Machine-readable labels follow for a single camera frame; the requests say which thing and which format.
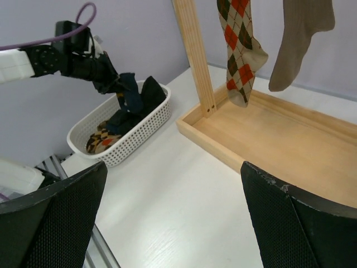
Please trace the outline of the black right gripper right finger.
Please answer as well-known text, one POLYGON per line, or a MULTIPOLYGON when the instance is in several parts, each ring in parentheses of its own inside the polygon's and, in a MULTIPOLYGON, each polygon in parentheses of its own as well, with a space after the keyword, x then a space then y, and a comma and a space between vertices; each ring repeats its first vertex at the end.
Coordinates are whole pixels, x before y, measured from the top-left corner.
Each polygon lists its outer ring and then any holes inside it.
POLYGON ((247 161, 240 175, 264 267, 356 267, 356 208, 247 161))

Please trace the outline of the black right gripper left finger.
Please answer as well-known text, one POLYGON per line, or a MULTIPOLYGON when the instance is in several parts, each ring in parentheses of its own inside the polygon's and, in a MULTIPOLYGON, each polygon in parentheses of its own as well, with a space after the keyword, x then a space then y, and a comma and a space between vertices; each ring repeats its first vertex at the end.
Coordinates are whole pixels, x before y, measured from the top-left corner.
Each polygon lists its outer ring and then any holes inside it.
POLYGON ((1 267, 82 267, 74 256, 69 257, 65 232, 49 231, 46 226, 59 224, 51 213, 57 210, 55 202, 65 199, 65 190, 73 192, 84 183, 96 183, 103 195, 107 173, 106 164, 98 162, 67 179, 1 203, 1 267))

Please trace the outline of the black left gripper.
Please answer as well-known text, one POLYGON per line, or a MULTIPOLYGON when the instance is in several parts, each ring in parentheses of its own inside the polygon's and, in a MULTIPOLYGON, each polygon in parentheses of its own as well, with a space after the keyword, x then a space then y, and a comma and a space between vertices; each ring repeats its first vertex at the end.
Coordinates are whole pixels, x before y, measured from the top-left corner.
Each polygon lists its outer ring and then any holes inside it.
POLYGON ((106 52, 98 58, 70 54, 60 58, 62 76, 93 82, 100 94, 119 92, 119 75, 106 52))

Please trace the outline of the navy patterned sock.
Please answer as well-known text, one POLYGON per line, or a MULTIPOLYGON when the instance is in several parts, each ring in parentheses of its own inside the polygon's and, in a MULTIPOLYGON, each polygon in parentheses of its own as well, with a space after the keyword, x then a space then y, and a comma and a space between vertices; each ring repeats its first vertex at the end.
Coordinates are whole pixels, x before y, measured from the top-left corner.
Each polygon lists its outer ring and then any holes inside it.
POLYGON ((135 73, 121 73, 114 85, 113 92, 117 96, 121 110, 139 114, 143 102, 138 90, 135 73))

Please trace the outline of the dark navy sock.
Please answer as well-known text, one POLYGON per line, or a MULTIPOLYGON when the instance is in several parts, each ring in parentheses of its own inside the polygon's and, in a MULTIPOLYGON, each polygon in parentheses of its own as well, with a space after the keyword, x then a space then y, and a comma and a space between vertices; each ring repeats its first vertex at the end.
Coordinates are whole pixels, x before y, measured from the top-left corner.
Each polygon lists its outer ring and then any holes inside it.
POLYGON ((138 114, 117 110, 106 122, 106 129, 115 135, 125 135, 149 114, 145 109, 138 114))

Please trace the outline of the black sock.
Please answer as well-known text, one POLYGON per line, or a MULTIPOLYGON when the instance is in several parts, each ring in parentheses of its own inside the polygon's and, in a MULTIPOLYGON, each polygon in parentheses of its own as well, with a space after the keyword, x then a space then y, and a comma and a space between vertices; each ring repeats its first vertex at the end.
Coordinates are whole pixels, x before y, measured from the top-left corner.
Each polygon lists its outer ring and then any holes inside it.
POLYGON ((143 102, 142 114, 150 114, 155 110, 165 99, 166 95, 153 76, 149 76, 143 83, 141 91, 141 99, 143 102))

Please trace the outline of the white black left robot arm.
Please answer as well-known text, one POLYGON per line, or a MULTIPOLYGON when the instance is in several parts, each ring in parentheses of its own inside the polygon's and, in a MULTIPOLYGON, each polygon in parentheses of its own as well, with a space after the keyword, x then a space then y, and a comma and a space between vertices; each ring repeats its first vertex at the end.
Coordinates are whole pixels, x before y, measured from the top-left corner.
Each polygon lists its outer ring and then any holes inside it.
MULTIPOLYGON (((1 51, 1 83, 55 73, 92 82, 101 94, 114 93, 119 88, 119 75, 98 44, 93 44, 88 54, 54 45, 1 51)), ((42 169, 1 159, 1 201, 34 192, 46 176, 42 169)))

